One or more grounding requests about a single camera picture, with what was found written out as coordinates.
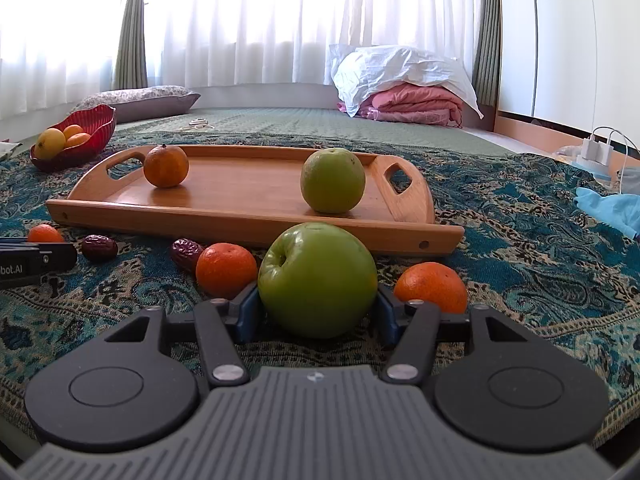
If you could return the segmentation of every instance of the orange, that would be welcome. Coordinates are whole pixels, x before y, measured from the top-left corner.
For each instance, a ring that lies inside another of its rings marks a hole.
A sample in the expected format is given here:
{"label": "orange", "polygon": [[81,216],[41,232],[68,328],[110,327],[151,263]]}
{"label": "orange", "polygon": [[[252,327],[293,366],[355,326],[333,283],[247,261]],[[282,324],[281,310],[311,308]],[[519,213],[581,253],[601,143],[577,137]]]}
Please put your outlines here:
{"label": "orange", "polygon": [[441,311],[462,314],[466,310],[466,287],[456,271],[436,262],[409,267],[394,289],[400,301],[431,301]]}
{"label": "orange", "polygon": [[40,224],[29,229],[27,241],[38,244],[48,242],[64,243],[65,239],[55,227],[50,226],[49,224]]}
{"label": "orange", "polygon": [[65,148],[71,148],[73,146],[80,146],[91,139],[91,135],[89,134],[75,134],[69,137],[65,142]]}
{"label": "orange", "polygon": [[156,187],[173,187],[189,173],[189,159],[180,146],[156,146],[143,164],[145,178]]}
{"label": "orange", "polygon": [[258,265],[244,247],[213,244],[202,252],[196,264],[196,281],[214,298],[232,300],[258,277]]}
{"label": "orange", "polygon": [[68,140],[69,137],[84,133],[84,128],[78,124],[70,124],[63,130],[63,133],[65,134],[65,139]]}

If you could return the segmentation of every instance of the wooden tray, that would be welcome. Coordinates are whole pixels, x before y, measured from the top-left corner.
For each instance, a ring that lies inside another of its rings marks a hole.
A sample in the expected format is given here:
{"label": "wooden tray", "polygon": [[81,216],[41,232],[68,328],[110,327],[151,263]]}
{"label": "wooden tray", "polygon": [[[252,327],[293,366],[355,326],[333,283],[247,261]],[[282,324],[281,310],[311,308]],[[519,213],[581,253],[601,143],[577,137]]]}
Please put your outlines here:
{"label": "wooden tray", "polygon": [[[418,169],[393,155],[357,153],[367,175],[364,196],[344,216],[322,216],[300,192],[300,170],[315,150],[264,146],[181,148],[189,174],[180,186],[158,189],[142,168],[114,180],[107,170],[153,146],[115,153],[91,168],[66,200],[47,200],[62,225],[202,242],[268,247],[284,230],[328,222],[358,237],[372,252],[449,254],[464,234],[460,226],[434,224],[433,199]],[[402,169],[411,184],[398,194],[389,178]]]}

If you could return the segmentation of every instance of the floral pillow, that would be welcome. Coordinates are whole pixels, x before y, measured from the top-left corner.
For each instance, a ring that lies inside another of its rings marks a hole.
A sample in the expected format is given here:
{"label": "floral pillow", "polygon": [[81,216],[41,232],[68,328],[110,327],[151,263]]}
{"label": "floral pillow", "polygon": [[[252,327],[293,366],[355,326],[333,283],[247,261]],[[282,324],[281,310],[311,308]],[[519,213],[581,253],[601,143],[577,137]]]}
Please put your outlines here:
{"label": "floral pillow", "polygon": [[187,113],[200,97],[183,86],[151,86],[127,90],[111,90],[90,95],[80,101],[72,112],[106,104],[116,109],[118,124],[170,117]]}

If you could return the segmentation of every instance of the lemon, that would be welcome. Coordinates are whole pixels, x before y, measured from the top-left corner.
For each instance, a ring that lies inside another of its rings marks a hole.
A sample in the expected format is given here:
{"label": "lemon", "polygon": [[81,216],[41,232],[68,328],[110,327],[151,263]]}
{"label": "lemon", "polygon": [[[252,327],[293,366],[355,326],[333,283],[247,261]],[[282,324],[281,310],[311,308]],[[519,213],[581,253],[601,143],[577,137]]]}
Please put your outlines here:
{"label": "lemon", "polygon": [[65,134],[57,128],[44,130],[33,147],[33,155],[40,160],[50,160],[65,147]]}

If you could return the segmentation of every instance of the white charger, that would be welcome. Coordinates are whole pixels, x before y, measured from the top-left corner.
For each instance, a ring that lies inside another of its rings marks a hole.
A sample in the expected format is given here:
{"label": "white charger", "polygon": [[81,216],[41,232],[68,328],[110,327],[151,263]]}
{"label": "white charger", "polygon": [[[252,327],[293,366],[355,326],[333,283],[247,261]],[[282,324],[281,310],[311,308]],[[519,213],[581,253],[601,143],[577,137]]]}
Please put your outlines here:
{"label": "white charger", "polygon": [[582,141],[582,149],[580,155],[576,158],[576,162],[587,169],[595,176],[606,176],[609,178],[609,159],[613,146],[609,137],[609,142],[598,142],[596,136],[591,134],[589,139]]}

